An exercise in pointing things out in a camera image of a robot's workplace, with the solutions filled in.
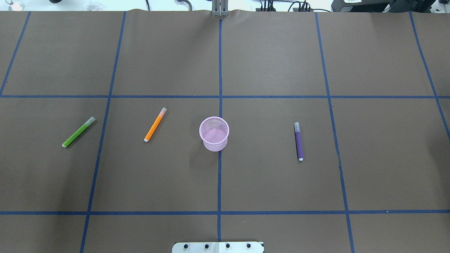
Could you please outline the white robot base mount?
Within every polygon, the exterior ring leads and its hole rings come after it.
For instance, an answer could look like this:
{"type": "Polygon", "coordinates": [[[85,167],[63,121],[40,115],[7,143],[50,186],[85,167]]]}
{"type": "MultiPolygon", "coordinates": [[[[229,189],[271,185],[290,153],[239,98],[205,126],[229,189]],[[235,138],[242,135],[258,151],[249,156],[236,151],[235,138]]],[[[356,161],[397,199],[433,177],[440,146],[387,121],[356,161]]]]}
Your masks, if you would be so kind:
{"type": "Polygon", "coordinates": [[[172,247],[172,253],[264,253],[263,242],[180,242],[172,247]]]}

